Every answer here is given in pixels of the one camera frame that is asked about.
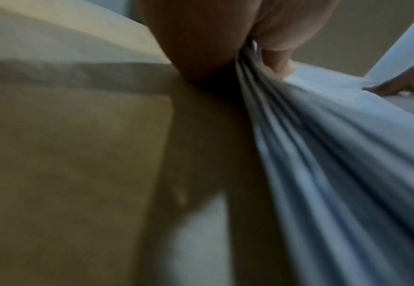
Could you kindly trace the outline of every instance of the gray fabric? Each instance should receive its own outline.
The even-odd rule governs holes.
[[[255,48],[236,70],[304,284],[414,286],[414,130],[282,83]]]

